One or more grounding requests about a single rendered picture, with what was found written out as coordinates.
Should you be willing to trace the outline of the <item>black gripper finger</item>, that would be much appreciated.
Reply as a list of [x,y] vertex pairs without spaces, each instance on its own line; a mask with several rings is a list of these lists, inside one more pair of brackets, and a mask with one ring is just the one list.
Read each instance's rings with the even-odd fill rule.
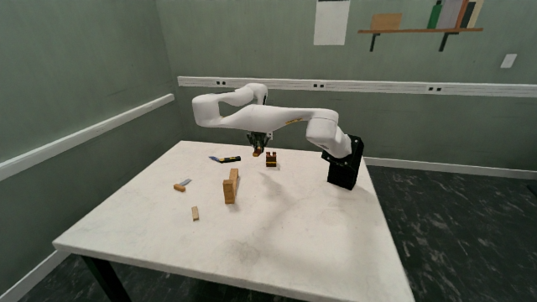
[[253,138],[252,138],[251,133],[248,133],[247,137],[248,137],[248,140],[249,140],[250,144],[253,145],[253,148],[254,148],[254,151],[255,151],[258,148],[258,145],[257,145],[258,141],[256,141],[256,135],[253,135]]
[[265,135],[266,142],[264,143],[264,139],[261,140],[261,136],[260,135],[258,136],[258,140],[259,140],[259,143],[260,143],[261,154],[264,152],[264,147],[266,147],[268,145],[270,139],[271,139],[270,136],[268,137],[267,135]]

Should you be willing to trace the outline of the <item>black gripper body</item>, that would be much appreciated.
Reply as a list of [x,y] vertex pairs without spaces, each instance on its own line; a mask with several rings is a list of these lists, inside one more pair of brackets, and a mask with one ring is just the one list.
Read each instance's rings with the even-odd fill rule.
[[260,136],[261,136],[261,140],[263,140],[263,139],[265,138],[266,133],[261,133],[261,132],[254,132],[254,131],[252,131],[252,132],[251,132],[251,135],[252,135],[252,136],[253,136],[253,135],[256,135],[256,141],[259,141],[259,140],[258,140],[258,136],[260,135]]

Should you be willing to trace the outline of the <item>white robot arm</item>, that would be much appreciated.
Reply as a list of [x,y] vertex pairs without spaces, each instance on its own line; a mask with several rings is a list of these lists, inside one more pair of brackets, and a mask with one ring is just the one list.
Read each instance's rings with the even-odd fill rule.
[[[268,89],[264,84],[249,83],[245,87],[197,96],[192,100],[196,124],[207,128],[236,128],[270,133],[289,123],[308,121],[305,137],[335,158],[352,154],[351,139],[337,126],[338,113],[321,108],[287,108],[265,106]],[[218,102],[244,107],[228,117],[219,113]]]

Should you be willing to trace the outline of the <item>black sliding bevel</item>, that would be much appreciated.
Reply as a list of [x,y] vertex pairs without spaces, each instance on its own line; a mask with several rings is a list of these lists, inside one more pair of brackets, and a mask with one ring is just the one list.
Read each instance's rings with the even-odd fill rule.
[[211,156],[209,158],[212,158],[216,161],[220,161],[221,164],[223,163],[229,163],[229,162],[235,162],[235,161],[241,161],[241,157],[240,156],[236,156],[236,157],[230,157],[230,158],[224,158],[224,159],[218,159],[214,156]]

